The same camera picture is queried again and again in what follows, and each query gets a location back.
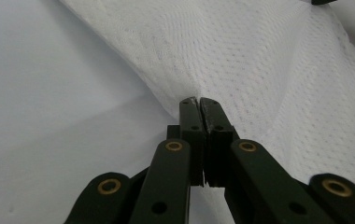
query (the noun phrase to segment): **textured paper towel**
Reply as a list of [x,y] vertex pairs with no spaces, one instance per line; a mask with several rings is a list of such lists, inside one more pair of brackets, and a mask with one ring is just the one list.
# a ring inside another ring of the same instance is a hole
[[205,96],[301,181],[355,183],[355,48],[329,6],[297,0],[63,0],[164,108]]

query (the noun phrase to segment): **brass ring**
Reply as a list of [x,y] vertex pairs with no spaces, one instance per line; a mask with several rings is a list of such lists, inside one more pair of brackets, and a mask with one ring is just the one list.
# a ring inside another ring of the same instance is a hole
[[179,142],[169,142],[165,145],[165,147],[170,151],[179,151],[183,148],[183,145]]
[[[104,186],[106,184],[108,184],[108,183],[114,183],[115,184],[114,188],[112,188],[112,189],[104,189]],[[102,181],[98,185],[98,192],[100,194],[108,195],[108,194],[112,194],[112,193],[117,192],[120,188],[121,188],[120,180],[118,180],[118,179],[107,179],[107,180]]]
[[350,197],[352,195],[352,190],[344,183],[334,179],[324,179],[322,181],[322,186],[326,188],[329,192],[338,195],[340,197]]
[[242,142],[239,144],[239,148],[241,148],[244,151],[248,151],[248,152],[252,152],[252,151],[256,151],[257,148],[254,144],[250,143],[250,142]]

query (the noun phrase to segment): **white paper towel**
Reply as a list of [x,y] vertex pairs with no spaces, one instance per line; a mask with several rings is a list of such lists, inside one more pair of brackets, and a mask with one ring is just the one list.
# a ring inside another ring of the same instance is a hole
[[329,6],[297,0],[62,0],[178,115],[223,105],[295,178],[355,183],[355,48]]

